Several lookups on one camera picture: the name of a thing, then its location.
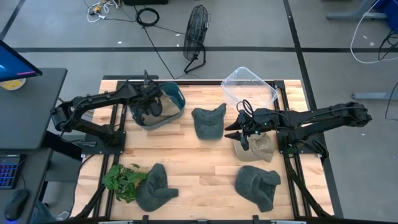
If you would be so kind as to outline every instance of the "monitor screen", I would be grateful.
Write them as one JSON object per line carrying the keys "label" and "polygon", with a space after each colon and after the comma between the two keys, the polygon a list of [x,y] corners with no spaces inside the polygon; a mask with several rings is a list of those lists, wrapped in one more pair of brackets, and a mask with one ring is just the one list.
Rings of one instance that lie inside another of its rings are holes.
{"label": "monitor screen", "polygon": [[39,69],[0,40],[0,82],[41,74]]}

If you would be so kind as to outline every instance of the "green leafy plant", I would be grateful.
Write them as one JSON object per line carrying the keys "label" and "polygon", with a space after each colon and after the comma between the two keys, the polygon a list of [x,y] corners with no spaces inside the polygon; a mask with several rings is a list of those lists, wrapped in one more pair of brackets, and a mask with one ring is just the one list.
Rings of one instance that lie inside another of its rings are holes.
{"label": "green leafy plant", "polygon": [[127,203],[136,198],[136,189],[138,185],[147,178],[145,172],[132,170],[124,167],[122,164],[113,165],[109,172],[104,176],[103,183],[109,190],[114,190],[116,200],[125,200]]}

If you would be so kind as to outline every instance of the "computer mouse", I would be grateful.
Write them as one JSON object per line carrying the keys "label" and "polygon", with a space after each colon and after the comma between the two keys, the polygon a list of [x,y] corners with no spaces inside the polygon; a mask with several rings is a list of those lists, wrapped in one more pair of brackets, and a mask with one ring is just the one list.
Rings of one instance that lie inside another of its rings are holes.
{"label": "computer mouse", "polygon": [[6,220],[14,221],[21,216],[28,197],[29,191],[26,189],[17,190],[13,193],[11,201],[7,204],[6,209],[4,209]]}

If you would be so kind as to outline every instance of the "white cable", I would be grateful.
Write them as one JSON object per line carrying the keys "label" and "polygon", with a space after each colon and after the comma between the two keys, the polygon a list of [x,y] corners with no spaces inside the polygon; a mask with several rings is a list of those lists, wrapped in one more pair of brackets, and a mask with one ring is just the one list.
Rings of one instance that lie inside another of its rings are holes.
{"label": "white cable", "polygon": [[[101,18],[100,18],[100,16],[98,15],[98,18],[96,19],[96,20],[93,20],[93,21],[91,21],[90,20],[90,10],[93,8],[93,7],[95,7],[95,6],[97,6],[97,5],[99,5],[99,4],[101,4],[101,2],[99,2],[99,3],[96,3],[96,4],[94,4],[94,5],[92,5],[91,7],[89,7],[88,9],[87,9],[87,21],[88,22],[97,22],[97,21],[99,21]],[[109,7],[108,6],[113,6],[114,4],[113,3],[105,3],[104,4],[104,6],[103,6],[103,8],[104,8],[104,11],[105,11],[105,13],[109,13]]]}
{"label": "white cable", "polygon": [[372,5],[372,7],[371,7],[367,12],[365,12],[365,13],[363,14],[361,20],[359,20],[359,23],[358,23],[358,25],[356,26],[356,29],[355,29],[355,32],[354,32],[353,39],[352,39],[352,41],[351,41],[351,45],[349,46],[349,49],[350,49],[350,51],[351,51],[351,54],[353,55],[353,57],[355,58],[355,60],[357,60],[358,62],[364,63],[364,64],[378,63],[378,62],[391,61],[391,60],[398,59],[398,57],[395,57],[395,58],[388,58],[388,59],[383,59],[383,60],[377,60],[377,61],[374,61],[374,62],[363,62],[363,61],[361,61],[360,59],[358,59],[358,58],[355,56],[354,52],[353,52],[353,44],[354,44],[355,36],[356,36],[357,31],[358,31],[359,25],[361,25],[361,22],[362,22],[362,20],[365,18],[366,14],[369,13],[379,1],[380,1],[380,0],[377,0],[377,1]]}

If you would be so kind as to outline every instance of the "fan stand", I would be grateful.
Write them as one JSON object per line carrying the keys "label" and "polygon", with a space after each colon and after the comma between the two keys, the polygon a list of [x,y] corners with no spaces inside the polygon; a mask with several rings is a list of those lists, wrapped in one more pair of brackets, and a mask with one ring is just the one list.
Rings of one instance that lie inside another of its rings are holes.
{"label": "fan stand", "polygon": [[197,68],[200,68],[200,67],[202,67],[202,66],[204,66],[204,65],[206,64],[206,49],[205,49],[205,46],[204,46],[204,45],[202,45],[201,48],[202,48],[202,50],[203,50],[203,63],[202,63],[201,65],[198,65],[198,66],[196,66],[196,67],[193,67],[193,68],[191,68],[191,69],[188,69],[189,66],[191,66],[191,64],[192,64],[195,60],[198,60],[198,59],[199,59],[198,57],[195,57],[195,58],[192,59],[191,62],[185,67],[185,69],[184,69],[185,74],[187,74],[188,72],[191,72],[192,70],[195,70],[195,69],[197,69]]}

